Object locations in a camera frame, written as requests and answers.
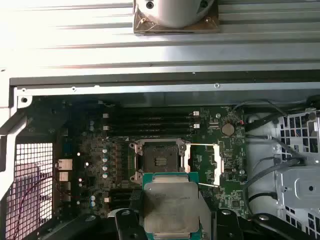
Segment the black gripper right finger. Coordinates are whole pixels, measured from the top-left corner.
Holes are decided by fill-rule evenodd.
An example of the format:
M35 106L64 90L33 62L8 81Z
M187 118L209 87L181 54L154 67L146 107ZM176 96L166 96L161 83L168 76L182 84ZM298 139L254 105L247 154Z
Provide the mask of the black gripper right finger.
M310 236L280 218L258 213L245 219L228 208L217 208L208 191L200 191L208 206L210 240L309 240Z

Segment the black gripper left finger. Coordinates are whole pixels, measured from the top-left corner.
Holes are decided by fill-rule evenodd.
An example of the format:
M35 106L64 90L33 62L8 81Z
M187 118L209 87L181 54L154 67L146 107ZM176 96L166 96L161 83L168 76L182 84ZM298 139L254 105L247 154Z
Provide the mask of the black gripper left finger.
M46 235L47 240L146 240L140 221L143 212L142 191L133 191L128 208L116 209L111 216L101 218L83 214Z

